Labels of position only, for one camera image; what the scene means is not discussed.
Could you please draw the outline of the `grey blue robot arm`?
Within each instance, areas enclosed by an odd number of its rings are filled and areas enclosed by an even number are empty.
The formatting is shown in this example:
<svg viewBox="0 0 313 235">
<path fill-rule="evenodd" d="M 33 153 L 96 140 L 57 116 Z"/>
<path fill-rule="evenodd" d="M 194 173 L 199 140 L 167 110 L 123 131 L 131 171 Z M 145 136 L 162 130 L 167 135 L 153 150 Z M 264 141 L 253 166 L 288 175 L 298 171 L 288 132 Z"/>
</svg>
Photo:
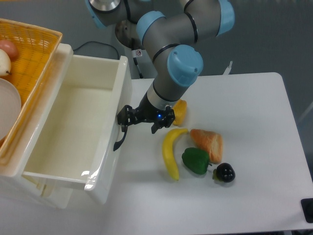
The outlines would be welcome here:
<svg viewBox="0 0 313 235">
<path fill-rule="evenodd" d="M 155 11 L 150 0 L 88 0 L 85 4 L 98 27 L 133 23 L 157 71 L 139 106 L 127 105 L 118 113 L 123 132 L 142 122 L 151 123 L 153 133 L 169 127 L 175 118 L 172 107 L 203 69 L 203 59 L 193 45 L 230 31 L 235 23 L 227 0 L 183 0 L 183 12 L 170 18 Z"/>
</svg>

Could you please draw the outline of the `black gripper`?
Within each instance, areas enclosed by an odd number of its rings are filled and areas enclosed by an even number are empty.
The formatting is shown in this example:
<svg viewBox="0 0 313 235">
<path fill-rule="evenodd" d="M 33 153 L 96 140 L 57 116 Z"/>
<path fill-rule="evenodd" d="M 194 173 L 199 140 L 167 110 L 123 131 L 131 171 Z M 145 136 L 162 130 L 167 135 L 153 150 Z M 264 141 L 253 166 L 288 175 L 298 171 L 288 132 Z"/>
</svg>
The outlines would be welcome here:
<svg viewBox="0 0 313 235">
<path fill-rule="evenodd" d="M 153 122 L 152 134 L 163 127 L 169 128 L 175 120 L 175 113 L 171 107 L 156 108 L 150 103 L 147 93 L 142 98 L 139 106 L 134 109 L 130 105 L 125 105 L 117 114 L 117 124 L 121 126 L 121 131 L 126 132 L 128 126 L 142 122 Z"/>
</svg>

